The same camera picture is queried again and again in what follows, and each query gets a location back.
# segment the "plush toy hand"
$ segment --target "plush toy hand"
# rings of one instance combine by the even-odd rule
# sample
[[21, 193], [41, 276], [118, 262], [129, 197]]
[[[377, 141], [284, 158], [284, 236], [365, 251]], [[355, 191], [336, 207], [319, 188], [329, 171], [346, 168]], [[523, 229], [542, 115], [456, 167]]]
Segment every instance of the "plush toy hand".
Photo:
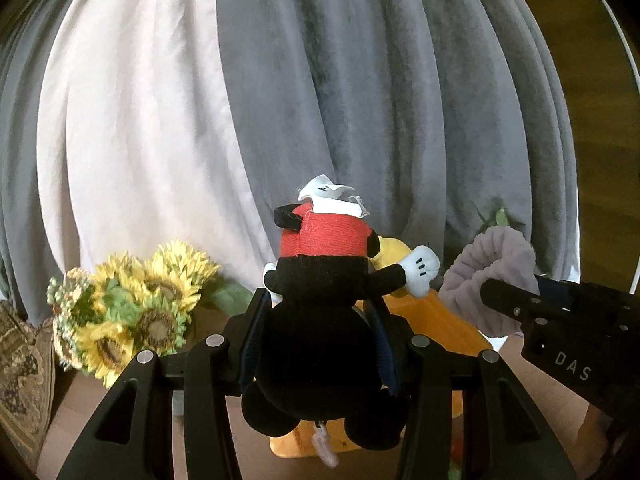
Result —
[[269, 289], [266, 282], [264, 281], [264, 277], [267, 275], [267, 272], [271, 272], [271, 271], [274, 271], [274, 272], [276, 271], [276, 265], [266, 264], [264, 266], [264, 271], [262, 272], [262, 282], [264, 283], [265, 288], [269, 291], [269, 294], [271, 294], [271, 301], [275, 304], [278, 304], [282, 301], [282, 296], [280, 294], [277, 294], [276, 292], [273, 292], [271, 289]]
[[419, 245], [398, 264], [404, 269], [404, 288], [414, 298], [424, 298], [429, 293], [429, 282], [438, 275], [440, 259], [430, 248]]

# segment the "sunflower center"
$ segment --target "sunflower center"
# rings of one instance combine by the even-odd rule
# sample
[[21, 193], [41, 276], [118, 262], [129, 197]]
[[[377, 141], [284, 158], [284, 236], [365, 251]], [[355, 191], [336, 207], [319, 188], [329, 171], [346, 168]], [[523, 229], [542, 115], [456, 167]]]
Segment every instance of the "sunflower center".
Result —
[[96, 348], [102, 360], [114, 370], [124, 370], [122, 365], [122, 348], [110, 337], [103, 337], [96, 342]]
[[180, 289], [171, 282], [166, 282], [160, 278], [147, 278], [145, 280], [145, 285], [150, 292], [155, 292], [159, 288], [160, 294], [162, 294], [169, 302], [182, 299]]
[[168, 311], [153, 309], [145, 312], [138, 322], [139, 329], [148, 345], [166, 348], [174, 344], [178, 328], [174, 316]]

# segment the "wooden wall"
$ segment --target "wooden wall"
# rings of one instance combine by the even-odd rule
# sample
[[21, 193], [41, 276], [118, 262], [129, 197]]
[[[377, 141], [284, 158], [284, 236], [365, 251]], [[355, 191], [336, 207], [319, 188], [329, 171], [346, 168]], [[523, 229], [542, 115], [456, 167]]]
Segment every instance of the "wooden wall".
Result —
[[526, 1], [571, 115], [582, 280], [629, 290], [640, 255], [640, 97], [628, 56], [600, 0]]

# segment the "upside-down plush toy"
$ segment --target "upside-down plush toy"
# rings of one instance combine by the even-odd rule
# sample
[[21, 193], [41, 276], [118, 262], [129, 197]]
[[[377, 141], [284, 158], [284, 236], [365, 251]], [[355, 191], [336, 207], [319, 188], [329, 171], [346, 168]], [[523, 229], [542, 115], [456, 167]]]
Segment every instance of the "upside-down plush toy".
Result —
[[397, 264], [369, 272], [370, 261], [381, 267], [386, 248], [403, 244], [367, 226], [357, 197], [340, 200], [350, 191], [321, 175], [300, 192], [302, 204], [274, 212], [282, 246], [277, 265], [265, 268], [264, 284], [277, 305], [242, 412], [268, 436], [283, 436], [300, 420], [322, 429], [344, 418], [354, 443], [383, 450], [399, 443], [408, 402], [382, 388], [374, 335], [355, 303], [402, 288], [422, 298], [440, 262], [418, 246]]

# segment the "patterned fabric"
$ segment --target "patterned fabric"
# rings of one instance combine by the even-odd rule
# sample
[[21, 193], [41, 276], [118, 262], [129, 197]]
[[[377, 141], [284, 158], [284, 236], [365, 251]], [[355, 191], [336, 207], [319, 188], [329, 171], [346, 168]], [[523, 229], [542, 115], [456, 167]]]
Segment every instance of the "patterned fabric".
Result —
[[0, 301], [0, 424], [32, 470], [51, 414], [52, 335], [50, 319], [35, 329]]

